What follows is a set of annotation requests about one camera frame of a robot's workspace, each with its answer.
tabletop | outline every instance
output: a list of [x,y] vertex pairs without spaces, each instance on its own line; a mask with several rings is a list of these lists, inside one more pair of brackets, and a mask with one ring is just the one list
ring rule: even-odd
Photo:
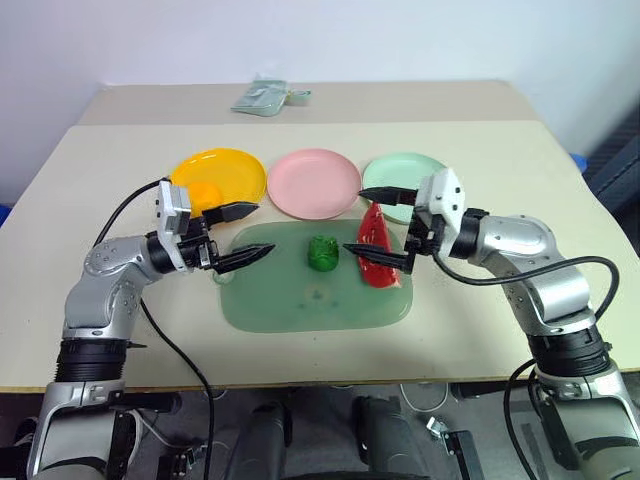
[[[441,100],[439,108],[446,110],[446,103]],[[245,150],[267,169],[284,154],[306,147],[335,150],[361,171],[374,157],[395,151],[416,151],[440,160],[455,170],[468,206],[496,215],[540,218],[553,230],[565,257],[602,255],[618,264],[621,287],[600,329],[613,344],[612,356],[620,368],[639,369],[635,339],[640,325],[633,318],[640,262],[544,124],[530,109],[516,110],[512,109],[513,119],[489,115],[483,120],[472,112],[465,119],[443,114],[445,120],[402,122],[374,115],[363,121],[345,114],[339,123],[321,116],[316,123],[252,119],[216,124],[209,119],[210,124],[198,120],[180,125],[165,124],[169,117],[151,121],[154,115],[162,117],[156,114],[145,118],[138,113],[130,124],[119,124],[122,119],[113,116],[100,120],[95,110],[86,114],[82,125],[67,132],[0,229],[0,390],[39,390],[53,378],[66,295],[78,281],[98,231],[120,201],[191,154],[219,146]],[[128,207],[111,235],[154,230],[154,195],[149,192]],[[340,218],[361,218],[365,209],[357,202]],[[214,238],[224,249],[247,226],[287,220],[291,219],[265,196],[259,210],[216,228]],[[406,227],[389,226],[404,238]],[[486,276],[459,260],[450,260],[450,266],[469,276]],[[598,304],[609,282],[606,269],[579,268]],[[222,315],[218,288],[210,273],[197,271],[167,275],[143,295],[165,332],[216,386],[502,379],[530,356],[500,287],[456,283],[428,258],[416,263],[409,314],[380,328],[244,332]],[[148,348],[128,353],[129,387],[198,385],[144,318],[138,318],[132,340]]]

black cable wire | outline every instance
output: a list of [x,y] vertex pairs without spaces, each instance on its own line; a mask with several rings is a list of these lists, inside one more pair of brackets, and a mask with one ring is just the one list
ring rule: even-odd
[[536,369],[532,368],[531,373],[529,373],[529,378],[527,379],[527,393],[529,394],[529,401],[531,402],[531,406],[536,411],[538,417],[540,417],[540,409],[538,408],[538,402],[536,402],[534,383],[536,380]]
[[[116,221],[118,216],[122,213],[122,211],[127,207],[127,205],[129,205],[135,198],[139,197],[140,195],[142,195],[147,190],[151,190],[152,188],[157,187],[162,180],[166,180],[166,178],[161,178],[159,180],[155,180],[153,182],[147,183],[146,185],[144,185],[144,186],[140,187],[139,189],[137,189],[135,192],[133,192],[127,198],[125,198],[124,201],[120,205],[118,205],[118,208],[116,208],[115,211],[111,214],[111,217],[109,217],[109,220],[107,220],[107,223],[105,223],[104,227],[102,227],[102,230],[98,234],[98,238],[96,239],[96,241],[93,244],[93,246],[95,247],[100,242],[102,242],[102,240],[104,240],[104,237],[109,232],[109,229],[113,226],[114,222]],[[149,312],[149,309],[147,308],[147,305],[146,305],[146,303],[144,303],[144,300],[142,300],[142,298],[140,299],[140,307],[142,307],[142,311],[146,315],[147,320],[149,320],[149,323],[151,324],[151,327],[153,327],[153,329],[156,331],[158,336],[162,340],[164,340],[165,343],[167,345],[169,345],[169,347],[171,347],[171,349],[174,352],[176,352],[182,358],[182,360],[185,361],[185,363],[189,366],[189,368],[193,371],[193,373],[195,373],[195,375],[198,377],[198,379],[202,383],[202,386],[204,387],[205,391],[207,392],[207,397],[208,397],[208,400],[209,400],[209,433],[208,433],[208,437],[207,437],[207,452],[205,454],[206,456],[205,456],[205,460],[204,460],[204,475],[203,475],[203,478],[205,480],[208,480],[209,471],[211,470],[211,452],[213,450],[213,432],[214,432],[214,427],[215,427],[213,390],[211,389],[211,385],[209,384],[209,381],[207,380],[207,377],[204,376],[204,374],[200,371],[200,369],[196,366],[196,364],[193,363],[193,361],[189,358],[189,356],[186,353],[184,353],[180,349],[180,347],[178,347],[175,343],[173,343],[173,341],[158,326],[158,324],[153,319],[153,316],[151,315],[151,312]]]
[[520,459],[520,463],[522,464],[522,468],[527,473],[527,476],[531,480],[537,480],[535,473],[533,473],[533,469],[531,465],[529,465],[529,461],[527,457],[524,455],[522,451],[522,447],[520,446],[520,442],[518,442],[518,437],[516,436],[516,432],[513,428],[513,421],[511,420],[511,390],[522,372],[524,372],[527,368],[535,365],[536,361],[534,359],[527,360],[522,365],[520,365],[516,370],[511,374],[509,380],[507,380],[507,385],[504,389],[504,397],[502,399],[502,408],[504,412],[504,421],[507,424],[507,433],[509,434],[509,439],[513,444],[513,448],[516,451],[516,455]]
[[448,276],[450,276],[454,280],[457,280],[462,283],[466,283],[467,285],[475,285],[478,287],[484,287],[489,285],[504,285],[505,283],[521,282],[522,280],[527,280],[532,277],[544,275],[545,273],[555,272],[556,270],[560,270],[561,268],[565,268],[565,267],[571,267],[571,266],[579,265],[582,263],[599,263],[601,265],[606,266],[609,269],[609,272],[611,273],[611,283],[609,285],[609,291],[605,295],[604,300],[602,301],[602,304],[600,305],[598,310],[596,310],[596,313],[595,313],[596,319],[600,319],[600,317],[602,317],[602,315],[607,310],[607,308],[609,308],[609,305],[611,305],[611,302],[613,301],[613,298],[615,297],[616,292],[618,291],[618,286],[620,285],[620,272],[618,271],[618,267],[611,260],[604,257],[585,256],[585,257],[570,258],[568,260],[562,260],[560,262],[556,262],[551,265],[546,265],[541,268],[536,268],[535,270],[519,273],[511,277],[498,277],[498,278],[469,278],[469,277],[460,275],[459,273],[456,273],[453,270],[451,270],[449,267],[447,267],[447,265],[444,263],[442,258],[440,258],[440,256],[438,255],[438,253],[433,255],[433,260],[436,262],[436,265],[440,267],[440,270],[442,270],[444,273],[446,273]]

beige table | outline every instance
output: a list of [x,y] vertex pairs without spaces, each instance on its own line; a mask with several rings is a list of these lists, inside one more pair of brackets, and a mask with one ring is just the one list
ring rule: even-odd
[[[620,367],[640,368],[636,353],[640,324],[634,320],[640,262],[623,232],[593,198],[570,158],[521,97],[504,84],[471,83],[468,88],[473,95],[467,95],[470,106],[464,110],[458,105],[464,86],[452,84],[450,90],[443,84],[433,86],[439,92],[434,110],[440,109],[446,121],[438,121],[434,111],[425,111],[428,121],[412,118],[411,122],[385,119],[381,111],[379,117],[371,112],[373,120],[364,122],[349,113],[362,104],[350,106],[353,96],[342,95],[340,102],[333,100],[336,108],[341,105],[343,110],[342,123],[329,122],[326,115],[330,112],[320,105],[322,121],[317,123],[309,118],[296,124],[282,123],[287,119],[285,113],[279,120],[262,122],[237,116],[239,123],[230,123],[235,117],[227,116],[218,96],[216,108],[220,121],[226,124],[215,124],[215,115],[210,113],[211,118],[191,124],[186,124],[190,120],[183,115],[182,125],[164,125],[170,115],[157,120],[153,112],[145,113],[144,102],[133,102],[132,111],[139,118],[129,116],[135,125],[122,125],[118,124],[122,119],[113,116],[100,120],[95,105],[106,99],[99,96],[82,120],[84,125],[69,130],[0,229],[1,389],[39,389],[52,378],[65,297],[79,278],[84,255],[117,204],[185,157],[216,146],[247,150],[267,167],[287,152],[310,146],[336,150],[360,169],[373,157],[398,150],[423,152],[441,160],[455,169],[466,188],[469,206],[494,214],[536,216],[553,229],[565,256],[603,255],[620,266],[621,288],[600,327],[606,340],[613,343],[612,354]],[[122,92],[126,96],[131,89],[141,88],[127,87]],[[219,89],[242,90],[217,86],[196,90],[199,88],[214,93]],[[316,86],[314,102],[320,102],[326,92],[336,96],[353,88],[330,85],[323,90],[323,86]],[[402,90],[402,86],[389,84],[369,88],[389,91],[389,95]],[[432,86],[412,84],[411,88],[415,95],[424,91],[429,97]],[[508,105],[489,108],[483,88],[493,92],[494,100]],[[163,101],[171,110],[180,104],[175,94],[162,93],[162,88],[151,87],[149,92],[152,90],[156,92],[153,105]],[[117,89],[103,95],[117,96]],[[364,103],[375,98],[365,100],[359,98]],[[309,108],[307,117],[312,116],[314,107]],[[515,119],[487,113],[490,120],[482,120],[483,109]],[[302,115],[300,112],[292,109],[287,115]],[[456,119],[452,112],[464,113],[466,118]],[[245,118],[252,121],[245,123]],[[154,195],[149,194],[131,205],[112,234],[143,234],[154,229],[153,200]],[[359,218],[364,208],[357,203],[344,218]],[[247,219],[216,229],[215,238],[224,248],[242,228],[280,220],[288,217],[265,198],[262,208]],[[405,228],[392,228],[402,238]],[[461,261],[451,260],[450,264],[467,275],[484,274]],[[588,277],[594,303],[599,303],[609,281],[606,270],[580,268]],[[168,275],[145,290],[144,297],[158,323],[215,385],[497,379],[508,376],[529,356],[525,336],[499,287],[458,284],[426,258],[416,265],[410,313],[402,321],[378,329],[289,334],[239,331],[224,319],[217,287],[207,272]],[[136,324],[133,340],[149,348],[129,352],[125,372],[129,386],[197,385],[197,379],[143,318]]]

green pepper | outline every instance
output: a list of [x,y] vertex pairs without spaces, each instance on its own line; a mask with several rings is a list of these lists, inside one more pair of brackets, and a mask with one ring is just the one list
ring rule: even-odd
[[317,235],[309,242],[309,266],[319,272],[329,272],[338,266],[338,241],[335,237]]

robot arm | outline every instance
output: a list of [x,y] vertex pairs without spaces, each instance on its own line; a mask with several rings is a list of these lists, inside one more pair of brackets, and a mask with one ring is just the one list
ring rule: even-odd
[[158,229],[96,245],[65,304],[54,382],[47,386],[29,456],[28,478],[122,478],[136,448],[135,416],[119,404],[142,290],[172,271],[225,273],[267,255],[249,245],[221,256],[209,229],[258,206],[239,202],[190,219],[186,189],[161,181]]
[[[598,332],[586,280],[575,266],[522,278],[564,260],[551,230],[524,215],[497,217],[477,209],[463,214],[464,192],[449,169],[427,177],[417,191],[383,187],[360,194],[380,203],[414,205],[407,253],[345,247],[405,273],[412,272],[417,254],[433,255],[459,281],[501,284],[536,362],[538,410],[556,461],[567,469],[580,468],[587,478],[638,478],[640,422]],[[498,278],[462,277],[446,266],[448,256]]]

